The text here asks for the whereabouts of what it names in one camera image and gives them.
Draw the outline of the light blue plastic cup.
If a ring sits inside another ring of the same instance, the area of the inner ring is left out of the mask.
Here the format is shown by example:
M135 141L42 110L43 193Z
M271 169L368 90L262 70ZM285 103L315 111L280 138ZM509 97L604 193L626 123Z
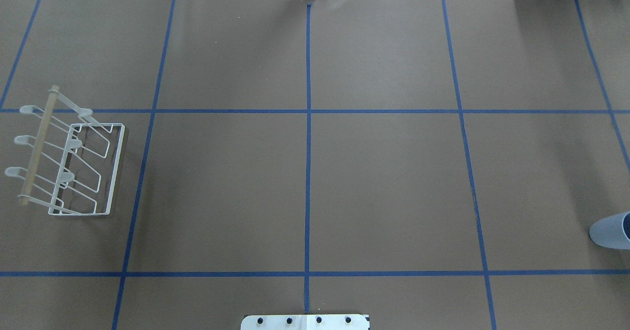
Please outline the light blue plastic cup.
M589 229L591 240L610 249L630 249L630 212L608 216L594 223Z

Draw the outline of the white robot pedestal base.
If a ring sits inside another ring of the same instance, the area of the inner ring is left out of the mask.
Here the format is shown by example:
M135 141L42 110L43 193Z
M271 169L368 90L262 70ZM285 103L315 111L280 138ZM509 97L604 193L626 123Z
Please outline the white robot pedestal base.
M241 321L241 330L369 330L369 316L362 314L252 315Z

